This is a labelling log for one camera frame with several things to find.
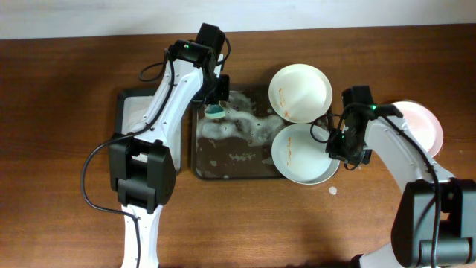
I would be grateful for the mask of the cream plastic plate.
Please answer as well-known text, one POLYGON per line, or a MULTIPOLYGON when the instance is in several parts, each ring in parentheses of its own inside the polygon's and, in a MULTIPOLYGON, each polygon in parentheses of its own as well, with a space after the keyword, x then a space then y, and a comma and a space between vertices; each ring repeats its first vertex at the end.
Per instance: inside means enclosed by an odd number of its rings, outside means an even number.
POLYGON ((314 66, 291 64, 271 79, 268 99, 273 110, 292 123, 311 123, 326 114, 332 103, 332 86, 314 66))

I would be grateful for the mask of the black soapy water tray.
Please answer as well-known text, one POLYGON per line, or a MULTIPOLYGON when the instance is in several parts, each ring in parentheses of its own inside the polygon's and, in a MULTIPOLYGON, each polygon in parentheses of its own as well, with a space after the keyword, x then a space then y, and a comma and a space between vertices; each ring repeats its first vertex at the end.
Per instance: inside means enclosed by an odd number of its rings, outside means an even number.
MULTIPOLYGON (((124 89, 118 94, 115 113, 115 132, 127 134, 146 112, 155 94, 155 88, 124 89)), ((181 171, 181 122, 179 122, 173 141, 170 143, 171 156, 176 173, 181 171)))

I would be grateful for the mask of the green yellow sponge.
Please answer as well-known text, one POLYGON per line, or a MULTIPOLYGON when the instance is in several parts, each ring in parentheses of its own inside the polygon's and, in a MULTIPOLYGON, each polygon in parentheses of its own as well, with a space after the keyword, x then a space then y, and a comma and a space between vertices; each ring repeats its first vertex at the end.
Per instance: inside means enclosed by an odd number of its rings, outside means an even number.
POLYGON ((224 108, 219 103, 207 105, 204 114, 208 119, 220 119, 226 116, 224 108))

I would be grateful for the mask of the dark brown tray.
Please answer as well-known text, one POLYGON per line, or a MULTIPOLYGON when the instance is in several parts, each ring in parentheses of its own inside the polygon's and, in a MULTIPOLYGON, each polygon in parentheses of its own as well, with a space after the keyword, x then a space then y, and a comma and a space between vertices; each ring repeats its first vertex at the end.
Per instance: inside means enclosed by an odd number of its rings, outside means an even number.
POLYGON ((281 179, 271 157, 275 136, 289 121, 272 108, 265 84, 233 84, 221 102, 225 117, 205 117, 206 106, 193 107, 191 166, 207 181, 281 179))

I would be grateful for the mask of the pink plastic plate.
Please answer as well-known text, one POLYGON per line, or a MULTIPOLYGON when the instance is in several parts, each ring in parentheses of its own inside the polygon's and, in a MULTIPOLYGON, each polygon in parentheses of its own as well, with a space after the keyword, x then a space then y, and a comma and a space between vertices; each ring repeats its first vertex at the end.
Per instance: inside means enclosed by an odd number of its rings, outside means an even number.
POLYGON ((435 157, 443 146, 443 128, 437 117, 423 105, 402 100, 393 105, 403 114, 409 130, 422 147, 435 157))

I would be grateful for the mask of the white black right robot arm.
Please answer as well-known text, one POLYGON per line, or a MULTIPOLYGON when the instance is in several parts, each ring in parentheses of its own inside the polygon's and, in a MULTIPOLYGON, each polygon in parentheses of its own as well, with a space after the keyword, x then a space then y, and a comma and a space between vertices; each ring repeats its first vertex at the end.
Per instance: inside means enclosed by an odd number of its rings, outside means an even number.
POLYGON ((351 267, 449 267, 475 262, 475 181, 437 164, 393 105, 349 103, 327 142, 333 159, 358 166, 376 153, 402 191, 390 243, 351 267))

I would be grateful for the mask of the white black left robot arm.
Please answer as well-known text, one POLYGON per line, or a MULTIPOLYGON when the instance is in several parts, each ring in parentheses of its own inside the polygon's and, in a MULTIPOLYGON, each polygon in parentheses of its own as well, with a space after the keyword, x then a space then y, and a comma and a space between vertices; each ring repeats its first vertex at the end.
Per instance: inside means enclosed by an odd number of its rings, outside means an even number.
POLYGON ((164 52, 163 77, 145 113, 108 144, 112 190, 124 218, 123 267, 158 267, 158 225, 176 183, 172 150, 181 118, 192 102, 217 106, 228 97, 221 70, 228 39, 178 40, 164 52))

